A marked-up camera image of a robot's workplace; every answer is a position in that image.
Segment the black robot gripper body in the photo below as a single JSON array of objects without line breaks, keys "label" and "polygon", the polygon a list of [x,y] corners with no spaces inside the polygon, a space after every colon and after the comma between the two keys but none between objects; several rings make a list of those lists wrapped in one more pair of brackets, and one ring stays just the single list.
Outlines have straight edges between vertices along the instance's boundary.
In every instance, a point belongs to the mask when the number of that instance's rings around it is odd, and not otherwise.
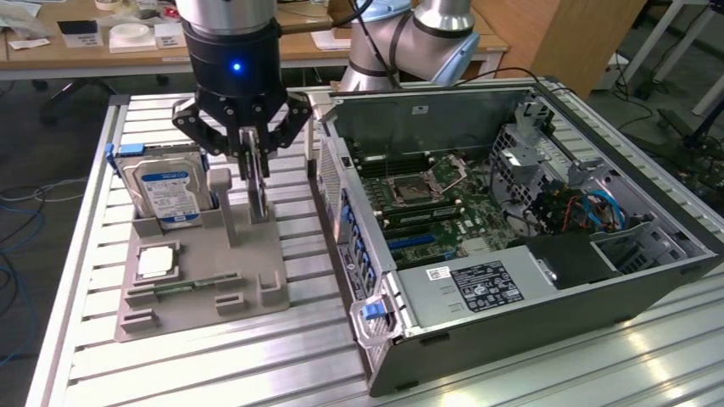
[{"label": "black robot gripper body", "polygon": [[255,113],[263,107],[271,120],[288,100],[280,76],[280,25],[271,20],[258,31],[219,35],[183,23],[198,85],[239,102]]}]

